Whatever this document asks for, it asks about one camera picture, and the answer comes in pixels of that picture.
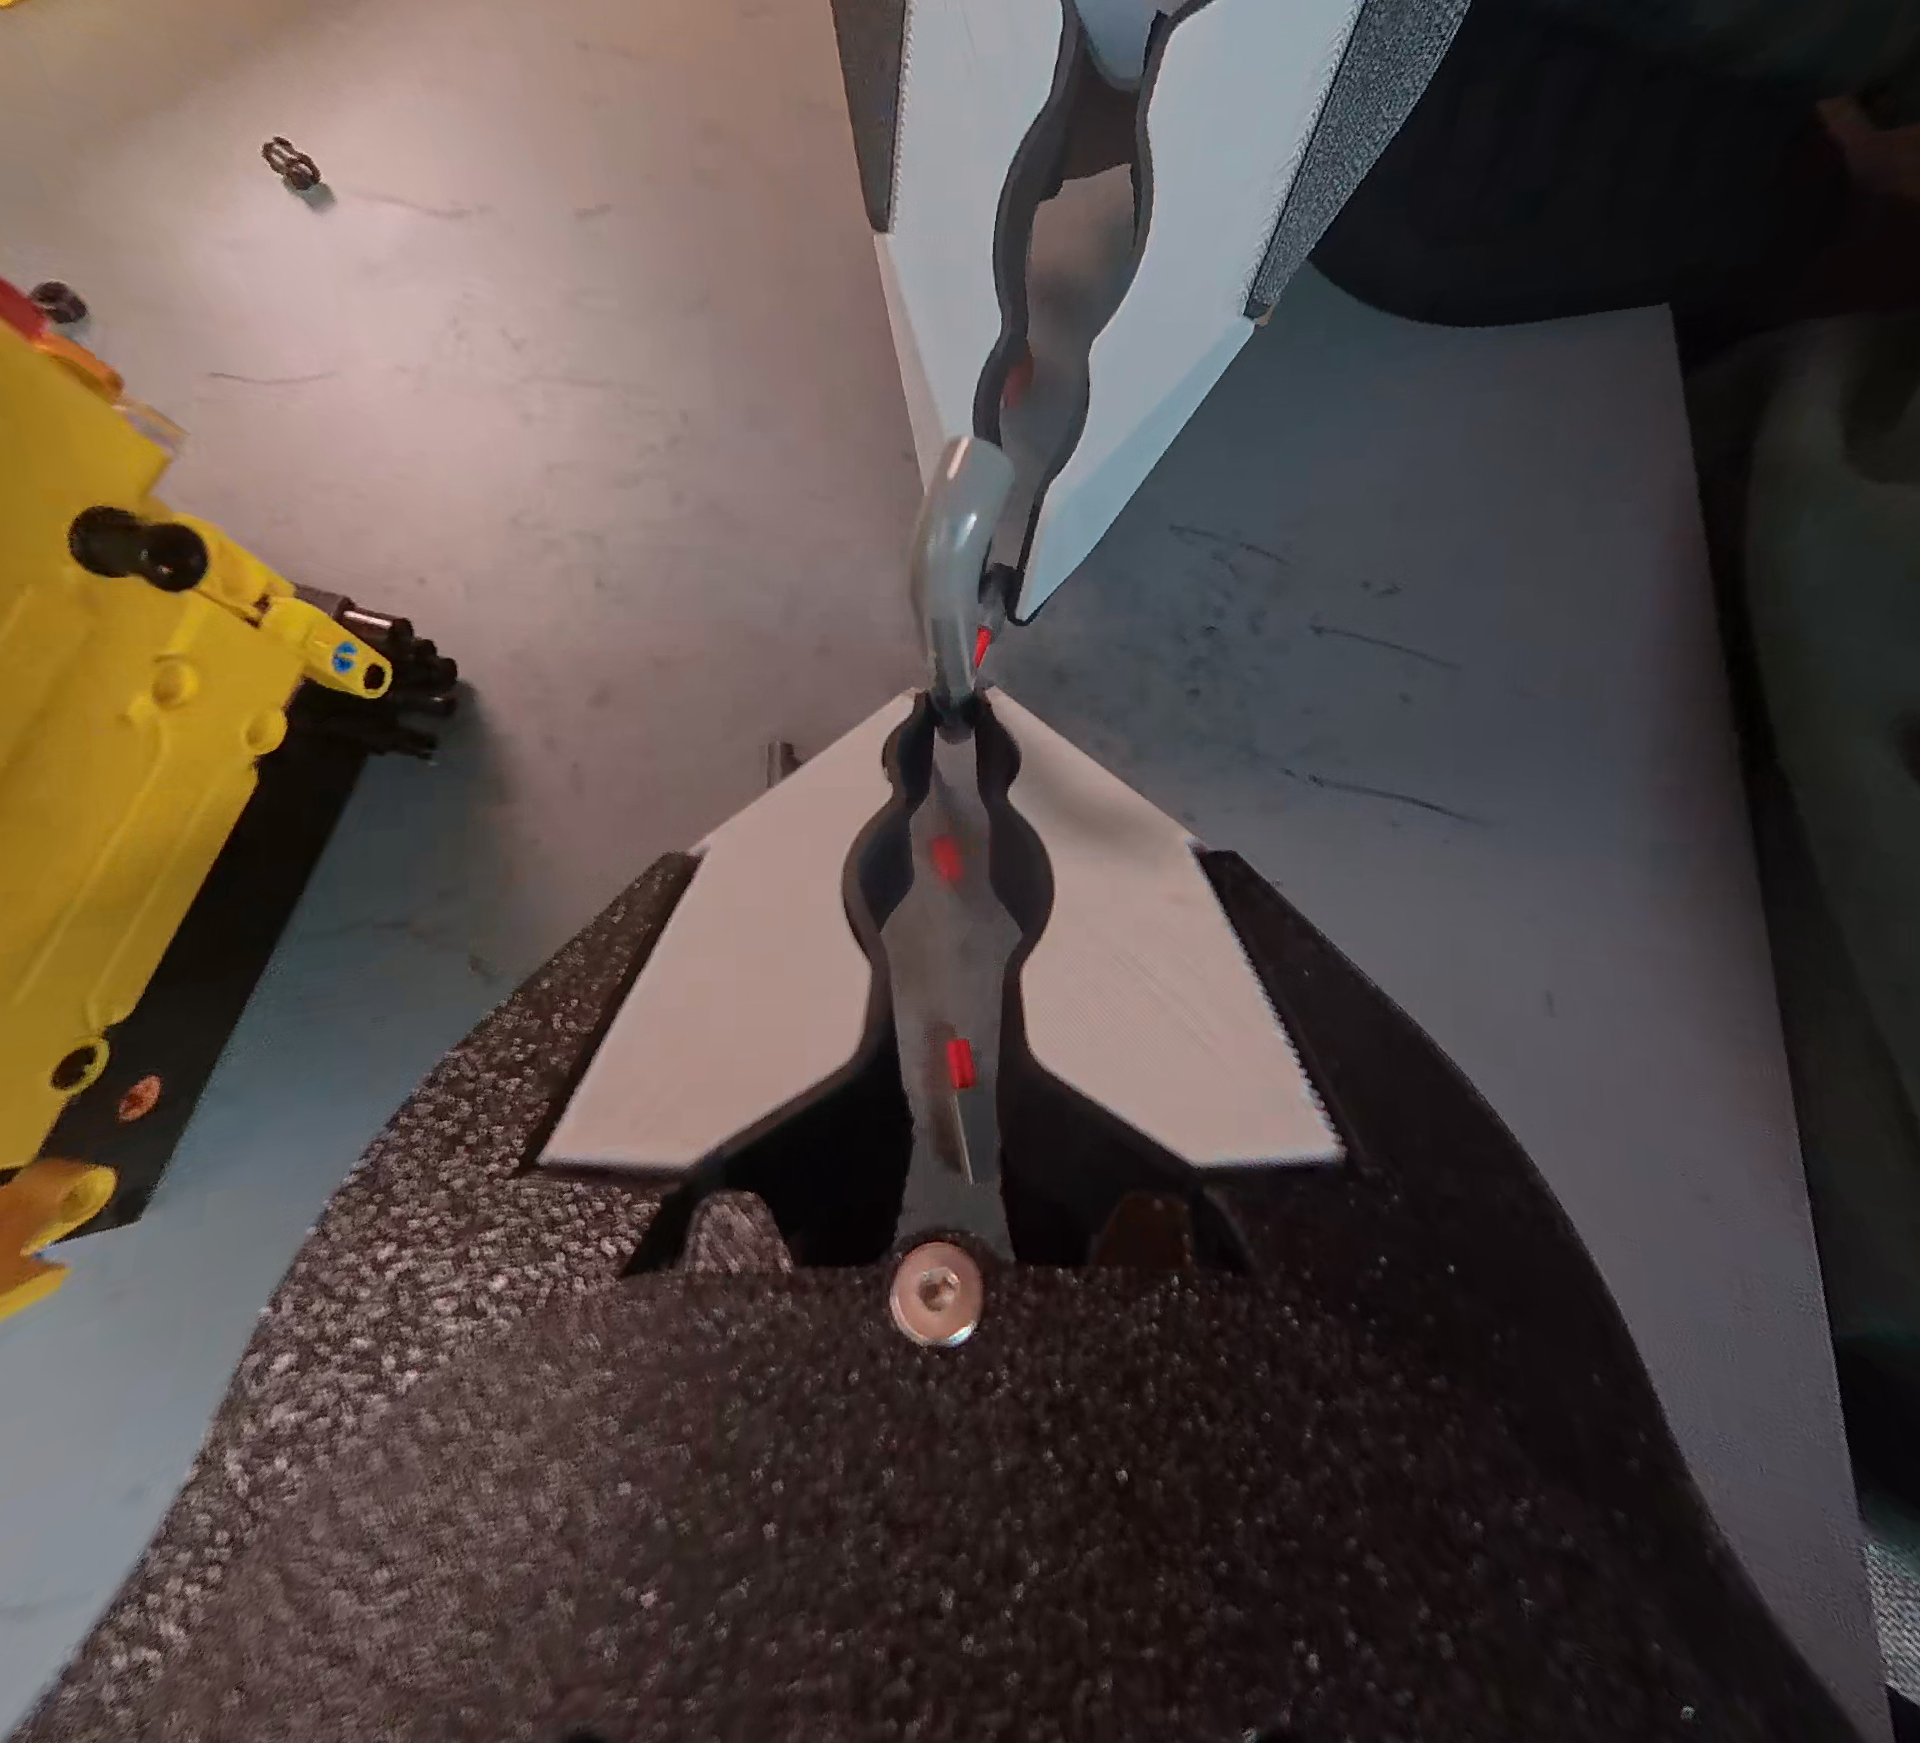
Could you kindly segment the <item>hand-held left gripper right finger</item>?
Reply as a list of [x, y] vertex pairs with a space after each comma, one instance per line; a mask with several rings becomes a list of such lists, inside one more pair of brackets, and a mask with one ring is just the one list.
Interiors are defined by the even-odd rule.
[[1029, 1267], [1250, 1267], [1221, 1186], [1346, 1148], [1201, 845], [1009, 690], [973, 724], [1002, 970], [998, 1189]]

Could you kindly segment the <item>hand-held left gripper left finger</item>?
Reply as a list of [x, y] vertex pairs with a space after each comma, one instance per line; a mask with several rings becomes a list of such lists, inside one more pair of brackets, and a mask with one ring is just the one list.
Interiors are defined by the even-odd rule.
[[929, 697], [905, 693], [720, 822], [600, 1025], [539, 1165], [660, 1186], [637, 1269], [757, 1199], [804, 1269], [895, 1245], [915, 1110], [883, 928], [912, 885]]

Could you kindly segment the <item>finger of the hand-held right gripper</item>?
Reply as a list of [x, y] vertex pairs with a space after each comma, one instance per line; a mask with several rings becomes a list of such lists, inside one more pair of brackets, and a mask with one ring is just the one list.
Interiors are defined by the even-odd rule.
[[874, 240], [925, 485], [951, 441], [997, 433], [1024, 336], [1029, 182], [1073, 41], [1066, 0], [905, 0], [895, 166]]
[[1198, 0], [1155, 39], [1140, 218], [1093, 334], [1076, 435], [1032, 510], [1013, 619], [1032, 623], [1252, 338], [1255, 276], [1367, 0]]

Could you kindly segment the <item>grey lego handle assembly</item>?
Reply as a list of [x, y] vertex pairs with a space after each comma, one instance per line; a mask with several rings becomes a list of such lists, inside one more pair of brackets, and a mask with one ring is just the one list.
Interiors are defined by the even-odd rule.
[[1013, 460], [997, 443], [967, 435], [949, 443], [925, 492], [909, 550], [909, 599], [927, 694], [947, 726], [973, 719], [975, 628], [987, 623], [997, 636], [1007, 624], [1013, 572], [989, 556], [1015, 483]]

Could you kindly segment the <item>yellow lego vehicle model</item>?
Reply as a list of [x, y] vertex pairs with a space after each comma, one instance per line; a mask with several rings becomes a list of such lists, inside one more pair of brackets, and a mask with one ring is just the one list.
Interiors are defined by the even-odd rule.
[[461, 667], [161, 479], [179, 429], [2, 289], [2, 1310], [149, 1206], [377, 753]]

